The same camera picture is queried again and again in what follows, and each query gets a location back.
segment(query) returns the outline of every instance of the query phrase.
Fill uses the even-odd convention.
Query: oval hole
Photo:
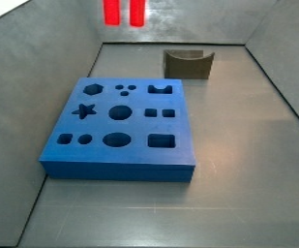
[[[107,146],[122,147],[131,142],[131,137],[123,133],[111,133],[105,136],[103,142]]]

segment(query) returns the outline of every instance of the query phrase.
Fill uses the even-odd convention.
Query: gray wall
[[[38,157],[102,42],[91,0],[35,0],[0,18],[0,246],[17,245],[45,179]]]
[[[299,0],[281,0],[246,44],[299,115]]]
[[[277,0],[149,0],[147,24],[130,27],[129,0],[122,0],[122,25],[106,27],[98,1],[98,26],[105,42],[167,42],[245,45]]]

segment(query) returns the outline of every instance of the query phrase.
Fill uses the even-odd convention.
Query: red object
[[[121,25],[121,0],[105,0],[105,22],[106,25]]]
[[[130,24],[134,27],[145,26],[146,0],[130,2]]]

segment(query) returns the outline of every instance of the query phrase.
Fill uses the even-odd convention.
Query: shape sorter board
[[[191,181],[182,81],[82,78],[39,161],[54,178]]]

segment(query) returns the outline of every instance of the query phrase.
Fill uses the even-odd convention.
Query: curved arch block
[[[203,50],[165,50],[165,78],[209,79],[214,57]]]

